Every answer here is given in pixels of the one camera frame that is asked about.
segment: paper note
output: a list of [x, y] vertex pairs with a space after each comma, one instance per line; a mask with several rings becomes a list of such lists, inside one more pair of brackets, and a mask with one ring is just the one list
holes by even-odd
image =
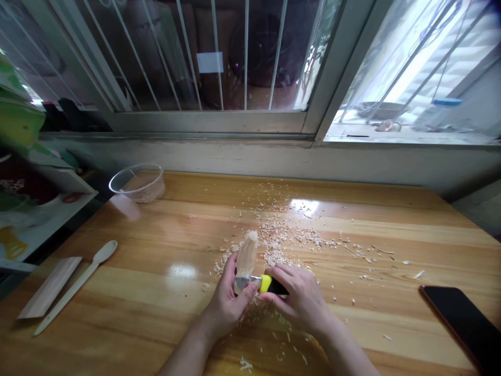
[[223, 73], [223, 53], [222, 52], [203, 52], [197, 54], [198, 70], [200, 73]]

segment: white wall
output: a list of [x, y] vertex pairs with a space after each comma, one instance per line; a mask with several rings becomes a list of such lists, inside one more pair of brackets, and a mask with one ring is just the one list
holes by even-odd
[[72, 152], [109, 178], [139, 162], [166, 170], [300, 179], [422, 185], [450, 198], [501, 174], [501, 149], [338, 144], [337, 148], [267, 146], [262, 142], [165, 139], [53, 139], [42, 143]]
[[501, 236], [501, 180], [456, 201], [453, 206], [492, 236]]

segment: window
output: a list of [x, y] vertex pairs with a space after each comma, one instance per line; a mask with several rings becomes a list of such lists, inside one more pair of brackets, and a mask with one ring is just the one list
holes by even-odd
[[92, 107], [91, 98], [20, 0], [2, 0], [0, 20], [1, 52], [35, 103], [68, 98], [81, 108]]
[[500, 45], [488, 0], [394, 1], [325, 141], [488, 143], [501, 134]]
[[[53, 51], [34, 36], [36, 57], [18, 57], [13, 36], [0, 48], [22, 75], [33, 66], [26, 81], [42, 100], [95, 106], [117, 132], [312, 139], [374, 2], [0, 0], [7, 17], [22, 9], [28, 34]], [[37, 82], [48, 79], [35, 61], [52, 56], [75, 95]]]

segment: forearm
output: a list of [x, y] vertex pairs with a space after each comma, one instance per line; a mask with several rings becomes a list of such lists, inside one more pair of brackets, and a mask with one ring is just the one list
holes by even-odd
[[315, 335], [336, 376], [380, 376], [365, 352], [338, 318]]
[[202, 375], [205, 362], [215, 339], [208, 332], [208, 326], [201, 316], [195, 321], [168, 360], [158, 371], [158, 376]]

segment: blue bottle cap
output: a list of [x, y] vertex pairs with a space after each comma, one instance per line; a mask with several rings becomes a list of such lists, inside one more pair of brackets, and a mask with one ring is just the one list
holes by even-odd
[[444, 105], [447, 107], [456, 107], [463, 103], [463, 100], [456, 98], [436, 98], [432, 103], [437, 105]]

